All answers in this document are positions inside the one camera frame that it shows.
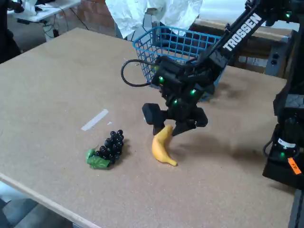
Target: orange tag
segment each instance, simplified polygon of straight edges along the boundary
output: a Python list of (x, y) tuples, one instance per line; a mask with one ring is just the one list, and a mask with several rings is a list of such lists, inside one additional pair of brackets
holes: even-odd
[(291, 168), (293, 169), (295, 174), (300, 174), (302, 173), (299, 167), (296, 165), (295, 161), (293, 158), (288, 158), (288, 163), (290, 164)]

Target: green grape leaf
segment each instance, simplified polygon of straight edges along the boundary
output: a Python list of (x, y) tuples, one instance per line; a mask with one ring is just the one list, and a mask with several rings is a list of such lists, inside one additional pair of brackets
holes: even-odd
[(86, 163), (88, 163), (88, 159), (92, 156), (94, 156), (95, 154), (95, 149), (90, 149), (86, 152), (86, 157), (85, 157), (85, 161)]
[(105, 160), (101, 157), (93, 156), (87, 160), (92, 169), (106, 169), (110, 163), (110, 160)]

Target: white desk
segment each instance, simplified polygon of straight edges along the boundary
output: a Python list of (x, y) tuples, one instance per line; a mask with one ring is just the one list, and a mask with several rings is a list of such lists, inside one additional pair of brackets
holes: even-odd
[[(26, 13), (14, 13), (13, 10), (8, 11), (8, 15), (13, 15), (13, 17), (17, 19), (28, 20), (31, 22), (40, 22), (41, 20), (50, 21), (49, 24), (52, 24), (52, 17), (68, 8), (79, 5), (81, 0), (56, 0), (55, 2), (46, 3), (45, 5), (37, 5), (42, 9), (42, 11), (38, 11), (36, 15), (30, 16)], [(52, 26), (44, 26), (43, 30), (45, 32), (46, 40), (49, 41), (53, 36)]]
[(80, 0), (56, 0), (54, 2), (46, 3), (45, 5), (37, 5), (42, 9), (42, 11), (38, 11), (35, 16), (29, 16), (25, 13), (13, 13), (13, 16), (18, 19), (40, 22), (41, 20), (47, 19), (62, 10), (79, 5), (80, 2)]

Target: banana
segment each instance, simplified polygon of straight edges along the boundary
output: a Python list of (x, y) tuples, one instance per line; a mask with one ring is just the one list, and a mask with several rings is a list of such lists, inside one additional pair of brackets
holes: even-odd
[(168, 139), (171, 138), (172, 131), (173, 127), (171, 125), (167, 125), (157, 135), (154, 136), (152, 141), (152, 153), (156, 160), (176, 166), (177, 162), (171, 159), (165, 150), (165, 143)]

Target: floor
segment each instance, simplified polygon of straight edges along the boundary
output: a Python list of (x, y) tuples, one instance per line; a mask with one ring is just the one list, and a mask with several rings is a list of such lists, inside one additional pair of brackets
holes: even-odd
[[(84, 25), (76, 17), (68, 17), (66, 21), (64, 17), (60, 17), (60, 15), (56, 16), (55, 26), (59, 30), (59, 33), (66, 32), (67, 23), (68, 30), (72, 30), (76, 27), (85, 29)], [(91, 31), (113, 37), (115, 36), (114, 28), (107, 28), (87, 22), (85, 24)], [(10, 15), (8, 16), (8, 28), (14, 33), (14, 39), (22, 51), (30, 50), (46, 42), (42, 24), (30, 23), (25, 25), (17, 23), (17, 20)]]
[[(57, 17), (56, 28), (59, 28), (59, 31), (65, 30), (67, 28), (65, 19)], [(68, 18), (67, 22), (69, 30), (76, 27), (84, 28), (76, 18)], [(89, 23), (86, 25), (92, 31), (115, 36), (115, 30), (112, 28)], [(20, 24), (12, 16), (9, 16), (8, 27), (14, 33), (14, 39), (23, 52), (46, 42), (41, 24)], [(15, 228), (72, 228), (70, 221), (29, 199), (13, 200), (3, 208), (3, 212), (12, 227)]]

